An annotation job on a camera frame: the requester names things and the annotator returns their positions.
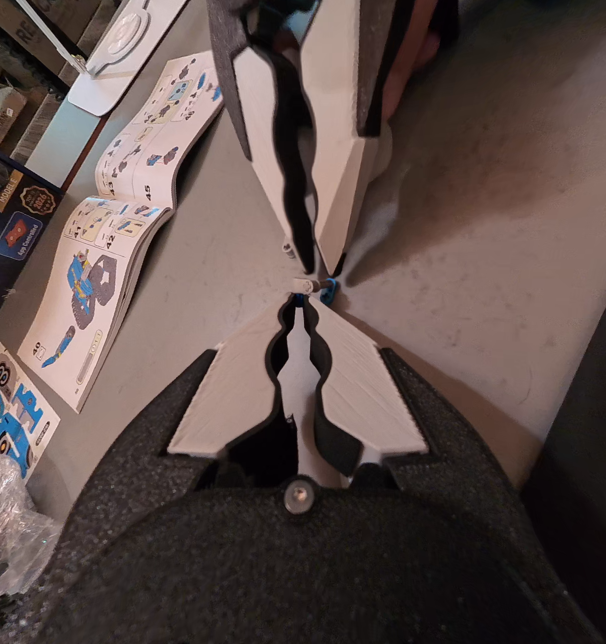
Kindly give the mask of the cardboard box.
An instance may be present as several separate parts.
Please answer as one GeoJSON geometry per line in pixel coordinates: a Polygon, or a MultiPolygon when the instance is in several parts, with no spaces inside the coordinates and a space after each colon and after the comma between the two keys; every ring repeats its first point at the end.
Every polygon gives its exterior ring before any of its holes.
{"type": "MultiPolygon", "coordinates": [[[[34,1],[37,10],[85,58],[97,45],[120,1],[34,1]]],[[[0,86],[38,90],[63,98],[63,56],[17,1],[0,1],[0,86]]]]}

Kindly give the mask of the blue sticker sheet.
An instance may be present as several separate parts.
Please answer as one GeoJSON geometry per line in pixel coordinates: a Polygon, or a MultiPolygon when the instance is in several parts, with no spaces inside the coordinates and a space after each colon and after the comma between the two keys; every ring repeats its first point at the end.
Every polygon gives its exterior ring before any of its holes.
{"type": "Polygon", "coordinates": [[[0,455],[13,459],[26,484],[60,418],[0,342],[0,455]]]}

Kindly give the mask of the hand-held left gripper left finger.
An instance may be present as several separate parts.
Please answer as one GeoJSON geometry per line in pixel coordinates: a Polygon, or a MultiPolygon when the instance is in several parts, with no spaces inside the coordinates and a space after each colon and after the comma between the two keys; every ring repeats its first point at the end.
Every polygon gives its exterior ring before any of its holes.
{"type": "Polygon", "coordinates": [[[297,427],[285,416],[278,379],[296,309],[296,297],[285,294],[217,346],[168,453],[227,461],[251,479],[297,474],[297,427]]]}

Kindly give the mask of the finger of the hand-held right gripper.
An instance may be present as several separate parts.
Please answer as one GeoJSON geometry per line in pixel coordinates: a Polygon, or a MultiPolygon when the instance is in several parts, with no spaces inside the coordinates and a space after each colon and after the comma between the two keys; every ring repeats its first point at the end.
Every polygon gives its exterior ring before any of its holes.
{"type": "Polygon", "coordinates": [[[340,273],[362,207],[378,140],[357,132],[360,1],[321,1],[300,51],[315,126],[314,235],[330,276],[340,273]]]}
{"type": "Polygon", "coordinates": [[[251,165],[303,272],[313,274],[315,239],[299,149],[299,131],[311,128],[312,119],[297,69],[283,55],[247,47],[234,73],[251,165]]]}

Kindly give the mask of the clear plastic bag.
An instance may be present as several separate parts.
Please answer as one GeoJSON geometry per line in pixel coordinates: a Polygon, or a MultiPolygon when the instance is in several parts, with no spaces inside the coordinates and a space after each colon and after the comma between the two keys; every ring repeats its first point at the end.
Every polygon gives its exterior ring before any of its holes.
{"type": "Polygon", "coordinates": [[[62,524],[35,510],[18,464],[0,455],[0,596],[23,594],[52,556],[62,524]]]}

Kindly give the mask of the white folding stand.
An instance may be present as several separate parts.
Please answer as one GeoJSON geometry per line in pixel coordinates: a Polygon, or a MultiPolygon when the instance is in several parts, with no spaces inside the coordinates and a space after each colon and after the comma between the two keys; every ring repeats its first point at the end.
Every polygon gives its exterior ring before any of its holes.
{"type": "Polygon", "coordinates": [[[18,1],[26,15],[77,72],[67,101],[101,117],[118,103],[186,1],[128,1],[90,55],[70,41],[33,1],[18,1]]]}

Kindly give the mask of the person's right hand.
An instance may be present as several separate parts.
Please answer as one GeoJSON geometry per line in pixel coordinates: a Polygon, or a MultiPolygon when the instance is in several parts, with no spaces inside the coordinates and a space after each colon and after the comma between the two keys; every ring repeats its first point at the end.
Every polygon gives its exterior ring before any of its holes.
{"type": "Polygon", "coordinates": [[[429,33],[437,1],[415,1],[408,28],[382,89],[381,119],[394,115],[413,71],[431,60],[439,48],[439,36],[429,33]]]}

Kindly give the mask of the grey desk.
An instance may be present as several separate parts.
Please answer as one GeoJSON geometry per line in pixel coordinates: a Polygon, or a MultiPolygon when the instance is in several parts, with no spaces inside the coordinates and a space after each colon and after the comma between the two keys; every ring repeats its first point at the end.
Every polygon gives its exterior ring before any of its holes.
{"type": "MultiPolygon", "coordinates": [[[[407,86],[334,310],[439,390],[521,487],[606,305],[606,1],[463,1],[407,86]]],[[[223,111],[181,171],[80,414],[27,488],[64,521],[105,451],[299,274],[223,111]]]]}

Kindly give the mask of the dark blue toy box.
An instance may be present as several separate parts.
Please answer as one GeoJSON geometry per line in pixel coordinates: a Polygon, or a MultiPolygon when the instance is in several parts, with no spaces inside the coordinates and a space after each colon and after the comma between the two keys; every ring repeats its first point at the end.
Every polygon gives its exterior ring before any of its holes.
{"type": "Polygon", "coordinates": [[[64,195],[0,152],[0,309],[64,195]]]}

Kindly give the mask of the open instruction booklet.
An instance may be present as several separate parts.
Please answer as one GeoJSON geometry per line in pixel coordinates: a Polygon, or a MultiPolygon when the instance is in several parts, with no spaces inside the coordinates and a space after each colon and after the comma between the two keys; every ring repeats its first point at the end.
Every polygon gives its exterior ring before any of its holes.
{"type": "Polygon", "coordinates": [[[166,63],[143,107],[100,157],[18,357],[79,413],[120,329],[141,264],[177,207],[180,165],[223,106],[211,50],[166,63]]]}

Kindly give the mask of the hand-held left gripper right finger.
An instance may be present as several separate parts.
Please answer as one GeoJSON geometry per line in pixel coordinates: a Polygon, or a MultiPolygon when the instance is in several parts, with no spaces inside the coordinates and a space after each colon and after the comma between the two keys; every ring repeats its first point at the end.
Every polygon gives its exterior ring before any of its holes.
{"type": "Polygon", "coordinates": [[[321,457],[352,477],[362,464],[428,454],[378,344],[319,300],[304,297],[302,310],[318,372],[313,431],[321,457]]]}

